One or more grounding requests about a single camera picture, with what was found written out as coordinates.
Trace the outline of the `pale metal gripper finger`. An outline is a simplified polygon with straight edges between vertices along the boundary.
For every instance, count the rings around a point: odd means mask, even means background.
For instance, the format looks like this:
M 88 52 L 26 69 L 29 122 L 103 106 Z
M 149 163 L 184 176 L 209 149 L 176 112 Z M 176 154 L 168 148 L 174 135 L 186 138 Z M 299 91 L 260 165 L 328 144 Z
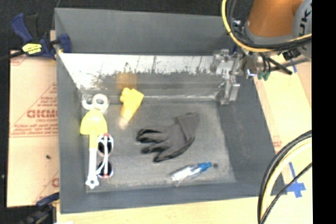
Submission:
M 229 76 L 225 78 L 224 81 L 218 87 L 216 93 L 216 101 L 220 105 L 227 105 L 236 101 L 238 92 L 240 88 L 240 83 L 236 76 Z
M 221 49 L 213 53 L 213 60 L 209 69 L 215 74 L 225 74 L 232 69 L 233 63 L 231 51 L 229 49 Z

